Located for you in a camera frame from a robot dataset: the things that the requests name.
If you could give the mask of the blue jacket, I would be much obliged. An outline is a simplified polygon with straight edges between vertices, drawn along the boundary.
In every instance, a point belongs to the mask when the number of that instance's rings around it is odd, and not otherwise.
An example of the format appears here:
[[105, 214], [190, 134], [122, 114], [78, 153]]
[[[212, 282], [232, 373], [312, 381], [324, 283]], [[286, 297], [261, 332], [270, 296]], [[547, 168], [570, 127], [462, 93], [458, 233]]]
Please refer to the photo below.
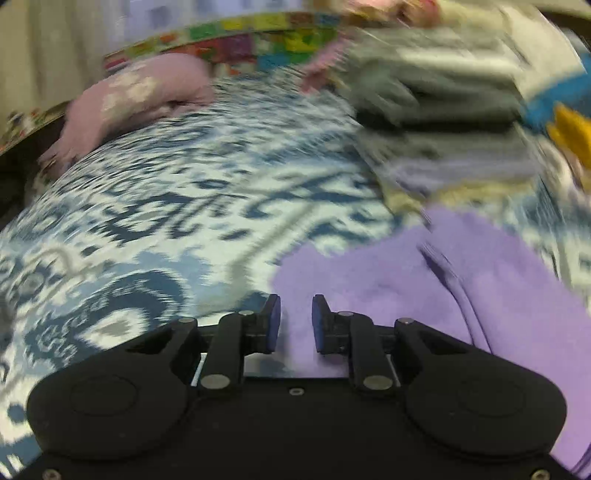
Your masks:
[[581, 58], [585, 71], [569, 77], [537, 95], [527, 104], [523, 124], [536, 134], [545, 134], [546, 125], [554, 118], [554, 107], [560, 103], [581, 115], [590, 117], [590, 55]]

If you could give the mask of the colourful alphabet play mat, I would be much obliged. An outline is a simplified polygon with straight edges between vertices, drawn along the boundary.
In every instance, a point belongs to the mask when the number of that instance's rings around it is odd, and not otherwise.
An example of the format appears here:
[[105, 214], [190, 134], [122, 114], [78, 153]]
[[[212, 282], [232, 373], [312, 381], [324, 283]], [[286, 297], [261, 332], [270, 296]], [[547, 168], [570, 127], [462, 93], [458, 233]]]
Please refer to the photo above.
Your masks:
[[1, 144], [99, 81], [160, 54], [232, 76], [307, 61], [345, 27], [329, 1], [9, 1], [1, 8]]

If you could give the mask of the yellow and cream folded stack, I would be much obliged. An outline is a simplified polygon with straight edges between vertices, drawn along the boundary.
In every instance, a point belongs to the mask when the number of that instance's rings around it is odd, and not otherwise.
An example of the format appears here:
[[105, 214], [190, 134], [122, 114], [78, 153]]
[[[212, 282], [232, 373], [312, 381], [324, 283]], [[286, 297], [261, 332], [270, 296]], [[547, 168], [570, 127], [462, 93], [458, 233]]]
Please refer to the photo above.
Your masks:
[[545, 185], [558, 200], [590, 210], [590, 119], [557, 103], [546, 133], [537, 139]]

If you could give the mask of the pink floral pillow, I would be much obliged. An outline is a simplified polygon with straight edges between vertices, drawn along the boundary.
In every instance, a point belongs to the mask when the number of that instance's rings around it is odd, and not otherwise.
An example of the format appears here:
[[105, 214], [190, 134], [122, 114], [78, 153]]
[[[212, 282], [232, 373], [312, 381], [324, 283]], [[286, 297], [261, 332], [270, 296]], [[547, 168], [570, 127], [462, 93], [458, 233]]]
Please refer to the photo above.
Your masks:
[[57, 178], [115, 134], [213, 101], [211, 67], [204, 60], [169, 53], [136, 61], [68, 104], [60, 137], [38, 159], [39, 165]]

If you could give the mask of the blue white patterned bedspread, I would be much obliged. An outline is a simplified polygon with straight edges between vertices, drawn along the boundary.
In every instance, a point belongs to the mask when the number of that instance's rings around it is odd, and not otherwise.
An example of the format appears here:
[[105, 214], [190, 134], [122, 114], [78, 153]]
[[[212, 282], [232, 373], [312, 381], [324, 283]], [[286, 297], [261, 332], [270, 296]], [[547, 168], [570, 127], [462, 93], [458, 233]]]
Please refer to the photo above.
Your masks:
[[420, 221], [390, 211], [349, 106], [300, 75], [221, 80], [215, 103], [111, 140], [1, 233], [1, 474], [38, 455], [44, 377], [183, 316], [256, 310], [301, 246], [334, 257]]

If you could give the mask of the purple hoodie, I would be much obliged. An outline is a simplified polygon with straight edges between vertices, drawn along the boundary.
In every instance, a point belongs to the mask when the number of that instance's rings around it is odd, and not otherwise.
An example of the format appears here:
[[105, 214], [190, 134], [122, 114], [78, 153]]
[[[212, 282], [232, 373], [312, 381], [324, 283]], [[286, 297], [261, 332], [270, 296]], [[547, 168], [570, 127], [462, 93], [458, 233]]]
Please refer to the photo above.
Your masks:
[[553, 456], [590, 475], [590, 317], [516, 235], [471, 212], [430, 209], [425, 220], [377, 243], [325, 256], [306, 244], [273, 278], [283, 320], [279, 351], [295, 376], [346, 372], [315, 349], [311, 300], [365, 314], [379, 325], [411, 318], [529, 368], [564, 394], [566, 424]]

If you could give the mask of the grey folded clothes stack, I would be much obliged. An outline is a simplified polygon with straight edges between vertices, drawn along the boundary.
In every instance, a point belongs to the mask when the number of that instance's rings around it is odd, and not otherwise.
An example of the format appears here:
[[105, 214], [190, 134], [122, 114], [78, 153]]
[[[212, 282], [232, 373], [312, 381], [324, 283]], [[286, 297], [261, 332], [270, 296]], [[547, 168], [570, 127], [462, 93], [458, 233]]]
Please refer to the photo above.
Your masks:
[[540, 162], [520, 126], [531, 73], [507, 35], [467, 28], [363, 30], [332, 69], [393, 213], [533, 187]]

